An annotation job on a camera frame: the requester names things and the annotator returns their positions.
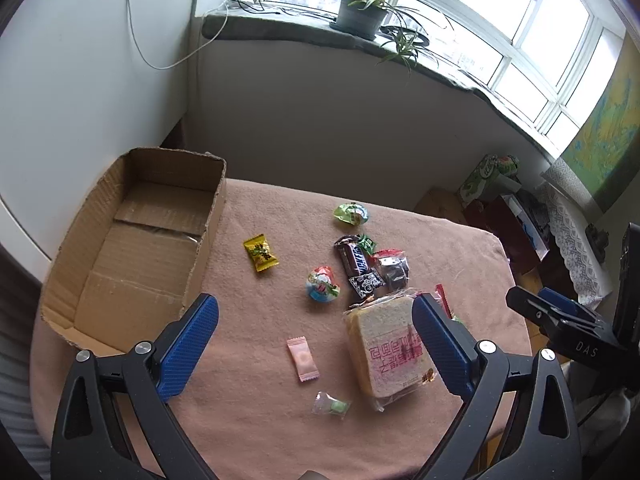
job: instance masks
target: yellow candy wrapper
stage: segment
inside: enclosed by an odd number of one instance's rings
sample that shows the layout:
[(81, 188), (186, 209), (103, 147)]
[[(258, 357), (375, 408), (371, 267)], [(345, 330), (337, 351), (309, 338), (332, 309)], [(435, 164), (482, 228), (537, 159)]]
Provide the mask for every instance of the yellow candy wrapper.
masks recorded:
[(271, 254), (269, 244), (264, 235), (257, 235), (244, 242), (244, 248), (254, 260), (255, 270), (262, 272), (264, 269), (279, 264), (278, 259)]

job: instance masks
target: pink tablecloth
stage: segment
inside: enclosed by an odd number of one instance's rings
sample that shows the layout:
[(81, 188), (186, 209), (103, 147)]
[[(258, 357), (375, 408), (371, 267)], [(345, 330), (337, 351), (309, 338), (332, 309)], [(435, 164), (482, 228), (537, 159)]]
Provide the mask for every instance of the pink tablecloth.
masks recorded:
[[(332, 480), (382, 480), (418, 469), (453, 420), (461, 401), (441, 379), (374, 412), (358, 390), (346, 347), (342, 311), (350, 296), (332, 247), (347, 232), (332, 218), (343, 199), (228, 181), (228, 199), (202, 290), (218, 298), (220, 324), (172, 410), (221, 480), (295, 480), (314, 469)], [(411, 284), (443, 283), (452, 310), (476, 338), (530, 354), (524, 320), (507, 308), (513, 279), (493, 235), (447, 220), (370, 205), (364, 230), (380, 248), (403, 248)], [(280, 265), (257, 274), (242, 242), (265, 233)], [(305, 293), (313, 267), (329, 264), (342, 294), (318, 304)], [(299, 383), (286, 340), (304, 335), (320, 370)], [(31, 348), (34, 418), (50, 442), (63, 381), (76, 349), (38, 320)], [(319, 390), (353, 405), (347, 417), (310, 411)], [(498, 411), (500, 431), (510, 402)], [(132, 440), (143, 465), (158, 471)]]

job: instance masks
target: windowsill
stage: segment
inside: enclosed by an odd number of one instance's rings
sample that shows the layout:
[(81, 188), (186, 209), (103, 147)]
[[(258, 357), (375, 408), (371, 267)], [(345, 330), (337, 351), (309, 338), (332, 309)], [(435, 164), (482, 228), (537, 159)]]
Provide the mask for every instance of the windowsill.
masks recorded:
[[(222, 26), (225, 12), (214, 12), (206, 16), (202, 23), (202, 35), (212, 38)], [(391, 49), (382, 44), (389, 41), (377, 36), (375, 41), (363, 40), (329, 27), (329, 19), (315, 16), (291, 16), (288, 14), (247, 14), (241, 9), (229, 9), (228, 21), (220, 32), (218, 40), (279, 40), (299, 41), (302, 43), (361, 50), (371, 56), (385, 57)], [(467, 72), (450, 62), (418, 58), (418, 65), (412, 69), (427, 77), (435, 79), (450, 88), (471, 92), (485, 101), (505, 122), (523, 135), (544, 155), (549, 162), (558, 156), (560, 151), (535, 128), (527, 124), (508, 104), (494, 95), (484, 84), (470, 76)]]

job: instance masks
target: bread slice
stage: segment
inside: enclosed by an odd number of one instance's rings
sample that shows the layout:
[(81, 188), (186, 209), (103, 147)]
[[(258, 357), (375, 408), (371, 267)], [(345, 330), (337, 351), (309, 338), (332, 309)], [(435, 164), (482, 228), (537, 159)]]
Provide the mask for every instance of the bread slice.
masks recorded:
[(379, 399), (433, 376), (433, 361), (415, 331), (414, 296), (400, 292), (345, 313), (351, 359), (362, 391)]

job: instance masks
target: open cardboard box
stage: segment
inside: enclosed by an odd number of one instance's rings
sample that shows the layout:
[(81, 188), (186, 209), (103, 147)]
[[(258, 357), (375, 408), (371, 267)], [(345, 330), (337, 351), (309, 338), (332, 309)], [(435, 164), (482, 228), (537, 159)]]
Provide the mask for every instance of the open cardboard box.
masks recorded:
[(97, 356), (128, 352), (200, 293), (225, 202), (226, 162), (137, 148), (87, 196), (40, 297), (43, 319)]

